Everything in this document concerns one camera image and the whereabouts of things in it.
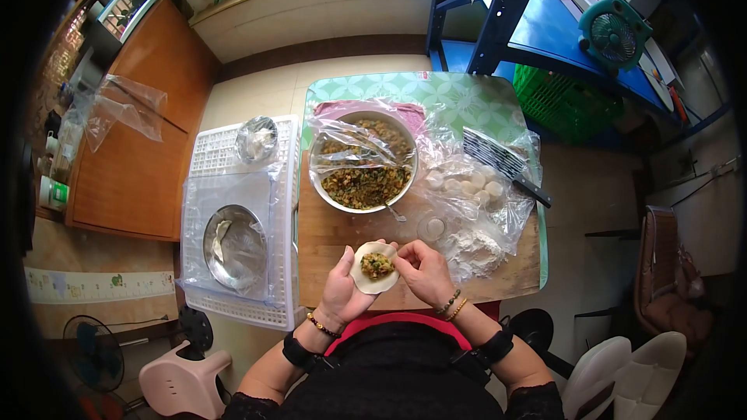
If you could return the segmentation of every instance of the pink stool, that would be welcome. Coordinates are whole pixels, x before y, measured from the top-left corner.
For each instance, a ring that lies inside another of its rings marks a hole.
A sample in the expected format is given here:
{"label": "pink stool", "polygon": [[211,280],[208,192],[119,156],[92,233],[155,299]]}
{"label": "pink stool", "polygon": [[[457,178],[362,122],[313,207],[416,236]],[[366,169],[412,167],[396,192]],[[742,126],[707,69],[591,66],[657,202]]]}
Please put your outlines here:
{"label": "pink stool", "polygon": [[140,370],[140,389],[148,404],[164,416],[189,412],[203,418],[219,418],[226,406],[215,387],[215,376],[231,364],[231,356],[220,350],[204,360],[176,355],[190,344],[166,352]]}

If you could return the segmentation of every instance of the woman's right hand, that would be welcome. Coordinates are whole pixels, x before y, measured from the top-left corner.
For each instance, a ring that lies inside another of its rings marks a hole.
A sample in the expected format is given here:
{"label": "woman's right hand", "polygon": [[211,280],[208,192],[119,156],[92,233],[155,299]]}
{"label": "woman's right hand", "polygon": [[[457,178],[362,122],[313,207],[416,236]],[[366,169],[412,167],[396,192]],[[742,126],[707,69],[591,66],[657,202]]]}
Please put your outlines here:
{"label": "woman's right hand", "polygon": [[443,308],[454,295],[446,258],[421,240],[401,247],[395,268],[412,293],[433,308]]}

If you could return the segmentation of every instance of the bracelet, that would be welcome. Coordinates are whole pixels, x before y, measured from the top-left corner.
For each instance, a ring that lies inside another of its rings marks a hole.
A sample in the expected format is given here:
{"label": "bracelet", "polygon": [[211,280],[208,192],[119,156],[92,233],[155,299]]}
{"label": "bracelet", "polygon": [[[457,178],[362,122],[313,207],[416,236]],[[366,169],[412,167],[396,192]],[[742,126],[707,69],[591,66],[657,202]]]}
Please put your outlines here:
{"label": "bracelet", "polygon": [[456,316],[456,313],[459,313],[459,311],[462,309],[462,307],[465,305],[465,303],[467,303],[467,299],[464,299],[462,301],[462,303],[459,304],[459,306],[456,308],[456,310],[454,310],[454,313],[452,313],[451,315],[449,315],[448,318],[446,318],[446,321],[450,322],[451,320],[453,320],[454,316]]}
{"label": "bracelet", "polygon": [[447,310],[449,310],[449,306],[454,303],[454,300],[459,297],[459,294],[462,293],[462,289],[457,289],[456,292],[454,292],[454,296],[449,299],[449,303],[444,305],[443,310],[434,310],[436,315],[442,315],[443,313],[446,313]]}
{"label": "bracelet", "polygon": [[333,333],[324,326],[322,326],[322,323],[318,322],[316,319],[314,319],[314,315],[311,312],[306,313],[306,318],[314,323],[314,326],[316,326],[318,329],[322,330],[323,333],[325,333],[328,336],[334,337],[335,339],[340,339],[342,337],[342,334]]}

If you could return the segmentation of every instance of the metal bowl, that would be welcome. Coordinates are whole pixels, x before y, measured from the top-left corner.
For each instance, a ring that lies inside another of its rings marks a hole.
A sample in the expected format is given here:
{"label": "metal bowl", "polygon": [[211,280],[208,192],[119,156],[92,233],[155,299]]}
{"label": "metal bowl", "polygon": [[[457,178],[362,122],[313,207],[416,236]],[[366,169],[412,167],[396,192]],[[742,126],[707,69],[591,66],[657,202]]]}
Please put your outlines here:
{"label": "metal bowl", "polygon": [[258,163],[274,153],[277,144],[278,127],[273,119],[260,115],[239,127],[236,155],[244,164]]}
{"label": "metal bowl", "polygon": [[[359,121],[361,119],[368,119],[372,121],[383,121],[388,123],[389,125],[393,126],[397,130],[402,133],[402,135],[407,139],[409,145],[412,147],[412,175],[410,176],[410,180],[405,184],[404,188],[402,188],[402,191],[400,193],[391,199],[389,201],[389,205],[393,205],[397,203],[397,201],[400,200],[408,190],[410,190],[410,186],[413,182],[415,182],[416,175],[417,175],[417,147],[416,147],[416,139],[414,136],[412,136],[412,133],[410,133],[410,130],[402,124],[397,118],[392,117],[391,115],[385,114],[384,112],[379,111],[358,111],[358,112],[349,112],[348,114],[342,115],[341,117],[338,117],[337,120],[343,121],[348,124],[352,124],[353,122]],[[321,151],[322,143],[321,142],[315,142],[310,152],[312,154],[318,154],[319,151]],[[370,210],[355,210],[353,208],[348,208],[347,206],[342,206],[340,203],[338,203],[335,200],[332,200],[330,197],[330,194],[327,193],[322,188],[322,180],[326,178],[329,173],[326,175],[319,174],[312,177],[312,182],[314,184],[314,188],[317,190],[317,193],[319,193],[320,196],[324,199],[324,201],[328,202],[333,207],[337,208],[338,210],[345,211],[345,212],[351,212],[352,214],[369,214],[371,212],[377,212],[381,210],[385,210],[386,206],[381,205],[377,206],[375,208],[371,208]]]}
{"label": "metal bowl", "polygon": [[[231,221],[221,244],[221,262],[213,253],[216,228],[221,221]],[[219,283],[241,290],[256,284],[267,269],[265,234],[257,217],[247,208],[229,204],[217,210],[205,226],[202,253],[210,273]]]}

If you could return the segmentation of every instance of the wooden cutting board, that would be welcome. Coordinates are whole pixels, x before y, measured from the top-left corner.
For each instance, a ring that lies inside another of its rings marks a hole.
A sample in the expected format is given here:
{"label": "wooden cutting board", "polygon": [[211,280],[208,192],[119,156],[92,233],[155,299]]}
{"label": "wooden cutting board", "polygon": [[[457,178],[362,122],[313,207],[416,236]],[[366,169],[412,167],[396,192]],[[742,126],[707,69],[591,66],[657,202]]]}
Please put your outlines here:
{"label": "wooden cutting board", "polygon": [[[384,238],[404,245],[417,238],[417,221],[397,223],[388,210],[371,214],[349,214],[327,204],[309,179],[309,152],[302,153],[298,212],[298,281],[300,304],[319,305],[327,274],[337,264],[345,245],[356,250],[360,245]],[[410,217],[432,210],[433,206],[419,196],[407,193],[395,209]],[[472,303],[503,300],[539,290],[539,234],[537,209],[527,221],[518,241],[518,253],[509,255],[487,279],[473,278],[459,287]],[[371,310],[416,310],[428,306],[410,292],[400,280],[379,295]]]}

